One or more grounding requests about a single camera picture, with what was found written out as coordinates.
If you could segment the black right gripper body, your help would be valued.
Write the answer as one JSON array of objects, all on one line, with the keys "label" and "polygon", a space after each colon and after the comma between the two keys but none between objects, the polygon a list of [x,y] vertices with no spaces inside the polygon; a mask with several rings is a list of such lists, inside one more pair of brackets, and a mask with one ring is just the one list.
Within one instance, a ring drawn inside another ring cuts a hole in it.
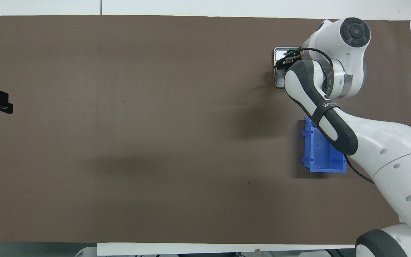
[{"label": "black right gripper body", "polygon": [[300,54],[287,54],[276,62],[276,69],[288,69],[298,60],[300,60]]}]

